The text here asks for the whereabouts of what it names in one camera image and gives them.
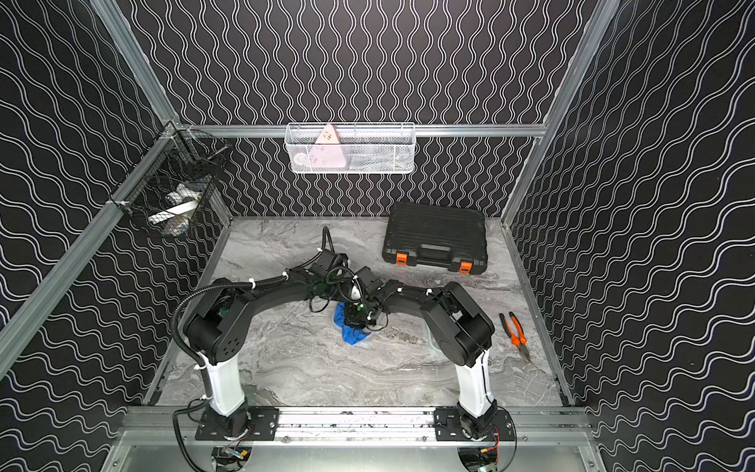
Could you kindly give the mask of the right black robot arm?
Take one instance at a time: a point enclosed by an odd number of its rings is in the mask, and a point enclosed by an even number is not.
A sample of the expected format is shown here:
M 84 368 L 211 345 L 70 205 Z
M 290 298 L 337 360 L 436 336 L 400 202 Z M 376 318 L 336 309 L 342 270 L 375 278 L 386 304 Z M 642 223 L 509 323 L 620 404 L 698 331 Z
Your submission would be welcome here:
M 346 318 L 363 326 L 381 315 L 423 320 L 442 354 L 456 366 L 460 413 L 472 422 L 491 422 L 497 401 L 490 389 L 488 361 L 495 327 L 461 284 L 424 288 L 391 279 L 352 288 L 343 303 Z

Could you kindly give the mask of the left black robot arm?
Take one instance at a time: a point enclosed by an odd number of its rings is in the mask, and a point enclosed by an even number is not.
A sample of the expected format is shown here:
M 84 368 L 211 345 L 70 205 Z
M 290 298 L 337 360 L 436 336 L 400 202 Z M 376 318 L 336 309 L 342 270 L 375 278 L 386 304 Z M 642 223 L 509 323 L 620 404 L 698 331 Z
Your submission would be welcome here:
M 255 316 L 288 303 L 322 299 L 358 304 L 362 290 L 345 269 L 333 275 L 304 267 L 246 282 L 216 279 L 187 295 L 170 319 L 171 336 L 202 372 L 204 404 L 222 420 L 244 418 L 247 399 L 237 355 Z

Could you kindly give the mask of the blue cleaning cloth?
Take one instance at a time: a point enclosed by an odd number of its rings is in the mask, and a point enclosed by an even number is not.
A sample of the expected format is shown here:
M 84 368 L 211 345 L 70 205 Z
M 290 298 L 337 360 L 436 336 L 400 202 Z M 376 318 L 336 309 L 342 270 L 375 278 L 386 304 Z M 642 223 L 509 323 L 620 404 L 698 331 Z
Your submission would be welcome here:
M 342 340 L 349 345 L 356 345 L 369 337 L 369 334 L 361 328 L 352 328 L 345 322 L 345 307 L 343 303 L 336 305 L 334 315 L 334 324 L 340 329 Z

